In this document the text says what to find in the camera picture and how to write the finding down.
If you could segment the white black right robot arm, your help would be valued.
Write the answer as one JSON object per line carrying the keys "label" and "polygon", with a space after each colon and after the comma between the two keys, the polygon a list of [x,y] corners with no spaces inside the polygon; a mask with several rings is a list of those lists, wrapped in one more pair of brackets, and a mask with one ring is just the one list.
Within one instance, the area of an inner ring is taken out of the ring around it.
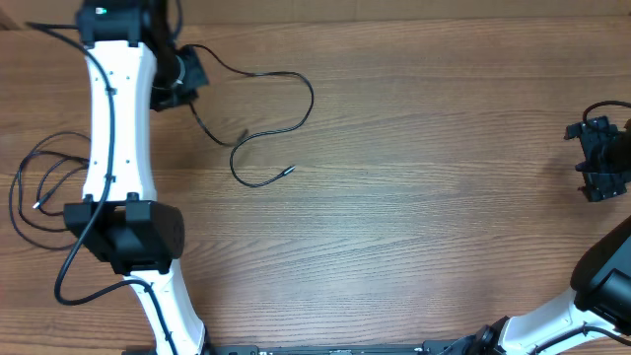
{"label": "white black right robot arm", "polygon": [[[590,202],[626,192],[630,181],[630,128],[605,116],[566,128],[580,140],[585,160],[581,191]],[[607,337],[630,344],[630,220],[625,219],[586,251],[576,264],[570,288],[538,309],[482,327],[465,354],[559,354]]]}

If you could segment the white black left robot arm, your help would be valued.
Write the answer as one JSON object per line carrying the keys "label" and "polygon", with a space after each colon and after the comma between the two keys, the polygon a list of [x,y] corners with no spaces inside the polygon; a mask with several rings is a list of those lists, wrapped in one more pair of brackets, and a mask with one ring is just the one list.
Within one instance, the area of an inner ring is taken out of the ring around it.
{"label": "white black left robot arm", "polygon": [[91,86],[91,146],[79,203],[66,228],[137,295],[154,354],[208,354],[207,328],[181,271],[181,212],[159,202],[150,113],[190,103],[207,80],[196,55],[175,47],[164,1],[86,1],[76,14]]}

